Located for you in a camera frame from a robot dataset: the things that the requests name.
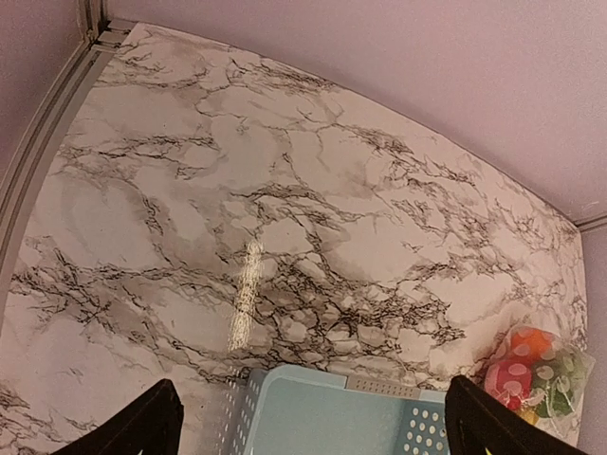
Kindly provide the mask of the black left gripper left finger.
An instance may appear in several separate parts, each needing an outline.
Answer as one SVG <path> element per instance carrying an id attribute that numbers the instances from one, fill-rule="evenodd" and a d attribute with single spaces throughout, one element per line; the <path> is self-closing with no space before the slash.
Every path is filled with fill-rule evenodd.
<path id="1" fill-rule="evenodd" d="M 184 407 L 169 379 L 161 379 L 100 427 L 56 451 L 58 455 L 178 453 Z"/>

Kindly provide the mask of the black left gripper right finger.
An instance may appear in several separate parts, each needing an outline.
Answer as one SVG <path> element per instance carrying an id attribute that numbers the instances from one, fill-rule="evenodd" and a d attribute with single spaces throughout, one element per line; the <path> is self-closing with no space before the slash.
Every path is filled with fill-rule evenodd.
<path id="1" fill-rule="evenodd" d="M 445 424 L 453 455 L 578 453 L 576 447 L 528 424 L 465 376 L 451 380 Z"/>

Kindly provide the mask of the clear polka dot zip bag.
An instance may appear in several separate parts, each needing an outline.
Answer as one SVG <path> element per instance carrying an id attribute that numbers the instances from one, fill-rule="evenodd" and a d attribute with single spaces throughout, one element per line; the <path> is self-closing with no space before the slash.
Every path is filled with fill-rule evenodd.
<path id="1" fill-rule="evenodd" d="M 545 330 L 513 327 L 487 367 L 483 387 L 526 422 L 563 432 L 579 414 L 595 360 Z"/>

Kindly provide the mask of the orange fake fruit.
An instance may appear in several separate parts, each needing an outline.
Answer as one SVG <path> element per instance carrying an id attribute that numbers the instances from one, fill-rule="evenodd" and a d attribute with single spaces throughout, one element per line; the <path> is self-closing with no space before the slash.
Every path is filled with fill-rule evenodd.
<path id="1" fill-rule="evenodd" d="M 509 339 L 508 357 L 524 365 L 532 365 L 553 350 L 555 336 L 541 329 L 516 328 Z"/>

